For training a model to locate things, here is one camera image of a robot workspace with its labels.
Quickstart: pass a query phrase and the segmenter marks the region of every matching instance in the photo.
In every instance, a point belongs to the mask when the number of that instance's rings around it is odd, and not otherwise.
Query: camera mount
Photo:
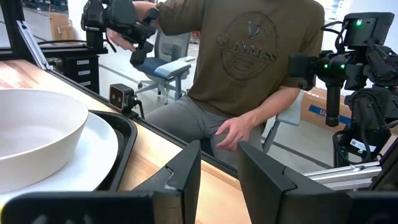
[[[126,85],[118,83],[109,87],[109,103],[116,111],[130,119],[138,116],[136,112],[132,111],[138,105],[141,118],[145,119],[142,102],[138,100],[134,90]]]

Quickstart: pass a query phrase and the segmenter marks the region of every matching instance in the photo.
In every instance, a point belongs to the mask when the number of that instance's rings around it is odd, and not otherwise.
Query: wooden table
[[[55,91],[84,101],[91,110],[115,113],[106,105],[25,60],[0,62],[0,88]],[[137,123],[135,125],[138,136],[120,190],[133,189],[182,150],[147,128]],[[205,161],[201,162],[197,223],[250,223],[239,181]]]

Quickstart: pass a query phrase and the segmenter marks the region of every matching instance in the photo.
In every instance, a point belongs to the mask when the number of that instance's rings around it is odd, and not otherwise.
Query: blue printed box
[[[344,97],[340,98],[339,125],[331,128],[325,124],[326,118],[326,90],[313,88],[306,91],[301,105],[301,119],[332,131],[342,130],[351,122],[351,110],[344,104]]]

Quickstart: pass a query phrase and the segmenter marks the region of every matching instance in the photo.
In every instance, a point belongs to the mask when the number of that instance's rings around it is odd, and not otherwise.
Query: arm
[[[145,1],[133,2],[137,17],[144,20],[147,11],[152,8],[159,10],[159,18],[153,21],[155,28],[160,27],[165,35],[179,35],[201,30],[206,0],[168,0],[154,4]],[[120,34],[108,29],[109,39],[124,50],[135,51],[133,45],[124,40]]]
[[[305,53],[308,56],[319,55],[323,39],[323,32],[320,28],[325,22],[325,12],[321,5],[317,5],[313,14],[315,16],[306,31],[300,48],[300,53]],[[299,78],[292,78],[287,75],[278,91],[268,97],[258,108],[243,114],[241,117],[247,120],[251,127],[255,127],[287,110],[300,93],[300,89],[297,88],[299,81]]]

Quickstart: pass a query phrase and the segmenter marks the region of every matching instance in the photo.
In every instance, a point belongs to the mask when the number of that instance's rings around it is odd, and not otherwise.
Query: blue chair cushion
[[[144,63],[142,65],[135,66],[136,69],[138,69],[140,72],[144,72],[145,74],[152,75],[157,78],[163,78],[164,80],[167,80],[167,78],[155,74],[155,69],[159,66],[165,65],[168,62],[165,60],[155,58],[155,57],[149,57],[146,58]]]

